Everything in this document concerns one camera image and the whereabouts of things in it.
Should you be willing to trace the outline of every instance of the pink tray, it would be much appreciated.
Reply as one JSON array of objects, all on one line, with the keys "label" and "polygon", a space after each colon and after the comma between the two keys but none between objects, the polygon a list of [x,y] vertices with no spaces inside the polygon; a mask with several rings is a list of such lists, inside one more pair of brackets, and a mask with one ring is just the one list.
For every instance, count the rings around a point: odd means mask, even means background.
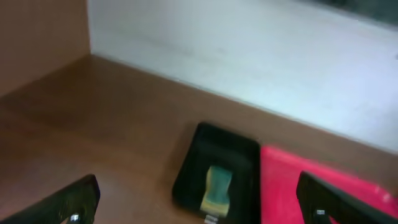
[{"label": "pink tray", "polygon": [[398,205],[377,184],[366,182],[316,162],[281,151],[261,149],[261,220],[262,224],[304,223],[296,186],[301,171],[308,171],[380,211],[398,218]]}]

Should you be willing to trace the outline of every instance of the wooden surface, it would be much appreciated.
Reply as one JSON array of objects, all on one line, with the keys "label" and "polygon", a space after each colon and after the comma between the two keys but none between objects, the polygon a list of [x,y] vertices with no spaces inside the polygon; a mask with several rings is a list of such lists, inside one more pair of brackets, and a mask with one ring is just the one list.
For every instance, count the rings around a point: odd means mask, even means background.
[{"label": "wooden surface", "polygon": [[0,96],[89,53],[85,0],[0,1]]},{"label": "wooden surface", "polygon": [[396,156],[93,57],[0,99],[0,218],[93,173],[95,223],[203,223],[171,202],[203,120],[398,186]]}]

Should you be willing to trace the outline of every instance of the green sponge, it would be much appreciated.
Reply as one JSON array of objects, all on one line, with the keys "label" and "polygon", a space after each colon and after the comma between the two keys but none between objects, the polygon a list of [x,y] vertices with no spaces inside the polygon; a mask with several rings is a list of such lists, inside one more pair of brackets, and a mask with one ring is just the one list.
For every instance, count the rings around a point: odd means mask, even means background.
[{"label": "green sponge", "polygon": [[228,188],[232,172],[218,166],[211,166],[207,171],[206,192],[200,209],[212,215],[226,217],[229,210]]}]

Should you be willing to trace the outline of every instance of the red object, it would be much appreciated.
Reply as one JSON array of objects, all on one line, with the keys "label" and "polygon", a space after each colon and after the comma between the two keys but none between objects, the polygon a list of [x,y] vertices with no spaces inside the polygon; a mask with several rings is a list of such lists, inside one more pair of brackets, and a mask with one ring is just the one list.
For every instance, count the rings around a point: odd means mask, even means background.
[{"label": "red object", "polygon": [[262,224],[302,224],[296,186],[301,171],[308,171],[370,206],[398,218],[398,206],[377,184],[344,174],[271,146],[261,149]]}]

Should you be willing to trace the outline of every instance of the black tray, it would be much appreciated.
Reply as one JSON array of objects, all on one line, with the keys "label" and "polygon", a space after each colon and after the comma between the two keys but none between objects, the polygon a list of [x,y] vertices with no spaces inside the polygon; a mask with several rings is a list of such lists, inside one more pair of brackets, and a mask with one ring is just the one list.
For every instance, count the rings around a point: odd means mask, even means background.
[{"label": "black tray", "polygon": [[218,223],[260,223],[260,145],[208,123],[198,125],[172,196],[178,205],[203,217],[207,214],[200,206],[210,166],[233,173],[228,189],[229,212]]}]

